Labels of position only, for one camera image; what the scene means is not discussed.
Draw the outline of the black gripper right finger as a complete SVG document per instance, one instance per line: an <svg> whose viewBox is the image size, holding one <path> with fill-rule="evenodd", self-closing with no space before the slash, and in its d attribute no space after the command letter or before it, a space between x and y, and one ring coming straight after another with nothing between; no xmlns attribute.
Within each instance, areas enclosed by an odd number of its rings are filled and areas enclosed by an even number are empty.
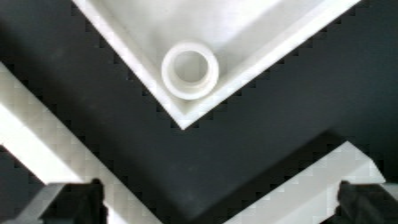
<svg viewBox="0 0 398 224"><path fill-rule="evenodd" d="M328 224L398 224L398 183L340 182Z"/></svg>

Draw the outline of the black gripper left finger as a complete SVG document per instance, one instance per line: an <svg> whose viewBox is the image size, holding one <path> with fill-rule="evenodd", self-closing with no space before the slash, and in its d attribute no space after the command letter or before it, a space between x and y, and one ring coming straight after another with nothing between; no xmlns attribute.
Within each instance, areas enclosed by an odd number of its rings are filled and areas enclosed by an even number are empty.
<svg viewBox="0 0 398 224"><path fill-rule="evenodd" d="M51 183L36 192L12 224L106 224L104 186L88 183Z"/></svg>

